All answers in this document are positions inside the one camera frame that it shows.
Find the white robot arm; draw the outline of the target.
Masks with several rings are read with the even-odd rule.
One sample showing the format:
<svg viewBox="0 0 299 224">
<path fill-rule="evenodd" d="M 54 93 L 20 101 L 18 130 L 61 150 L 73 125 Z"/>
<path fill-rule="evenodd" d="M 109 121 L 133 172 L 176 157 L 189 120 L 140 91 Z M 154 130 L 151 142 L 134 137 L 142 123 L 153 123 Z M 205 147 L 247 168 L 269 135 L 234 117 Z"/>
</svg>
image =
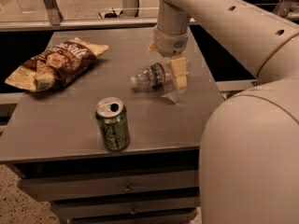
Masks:
<svg viewBox="0 0 299 224">
<path fill-rule="evenodd" d="M 258 80 L 209 117 L 203 224 L 299 224 L 299 28 L 242 0 L 160 0 L 154 44 L 180 52 L 196 20 Z"/>
</svg>

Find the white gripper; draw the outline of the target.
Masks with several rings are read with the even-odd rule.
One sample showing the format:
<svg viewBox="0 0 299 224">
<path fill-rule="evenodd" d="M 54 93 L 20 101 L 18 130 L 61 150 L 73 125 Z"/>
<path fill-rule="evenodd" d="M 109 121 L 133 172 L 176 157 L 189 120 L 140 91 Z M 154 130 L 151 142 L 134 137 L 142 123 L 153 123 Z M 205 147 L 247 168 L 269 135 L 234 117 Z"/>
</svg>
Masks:
<svg viewBox="0 0 299 224">
<path fill-rule="evenodd" d="M 149 43 L 147 50 L 148 54 L 153 54 L 157 50 L 163 57 L 173 56 L 170 59 L 170 68 L 173 81 L 178 89 L 187 86 L 187 59 L 180 54 L 186 49 L 187 42 L 188 33 L 182 35 L 168 35 L 162 32 L 158 26 L 155 26 L 153 41 Z"/>
</svg>

